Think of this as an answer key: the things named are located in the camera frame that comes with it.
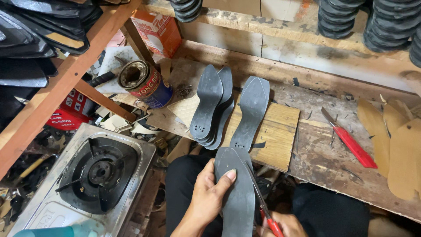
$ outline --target fingernail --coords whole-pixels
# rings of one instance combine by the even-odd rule
[[[230,170],[230,171],[226,172],[225,174],[226,174],[226,176],[227,176],[230,180],[234,181],[234,180],[235,180],[235,178],[237,177],[237,170],[236,170],[236,169],[232,169],[232,170]]]

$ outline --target black rubber sole stack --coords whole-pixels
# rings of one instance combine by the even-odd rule
[[[415,66],[421,67],[421,26],[417,28],[412,38],[409,59]]]
[[[200,14],[203,0],[170,0],[176,18],[188,23],[194,21]]]
[[[421,0],[374,0],[363,35],[374,52],[405,50],[421,22]]]
[[[340,39],[351,33],[358,8],[365,0],[320,0],[318,30],[321,35]]]

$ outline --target orange box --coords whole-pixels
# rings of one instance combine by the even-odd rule
[[[152,52],[167,58],[174,55],[181,36],[173,17],[136,10],[131,19]]]

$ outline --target stainless steel stove top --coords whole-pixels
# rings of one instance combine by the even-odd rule
[[[88,138],[94,139],[98,137],[106,137],[127,144],[136,150],[139,156],[134,174],[124,190],[121,199],[112,210],[103,215],[94,215],[77,209],[63,201],[60,195],[54,191],[59,188],[61,174],[69,167],[69,162],[75,154],[88,142]],[[23,229],[70,226],[80,224],[82,221],[89,219],[103,224],[105,234],[102,236],[104,237],[122,235],[123,233],[119,234],[120,229],[124,228],[123,223],[128,217],[133,199],[145,182],[155,151],[156,147],[152,143],[83,123],[57,159],[55,165],[25,210],[20,214],[8,237],[12,237]]]

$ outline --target white cutting board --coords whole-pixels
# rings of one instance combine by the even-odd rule
[[[131,46],[124,46],[124,47],[108,47],[105,50],[105,56],[104,60],[101,64],[101,69],[99,70],[98,76],[105,74],[117,67],[120,67],[121,64],[114,58],[114,56],[117,56],[121,59],[125,59],[128,61],[133,61],[139,59],[137,57],[136,53],[132,49]],[[128,93],[125,89],[121,88],[117,83],[117,76],[113,78],[110,81],[107,81],[106,83],[103,83],[95,89],[103,94],[107,93],[117,93],[117,94],[123,94]]]

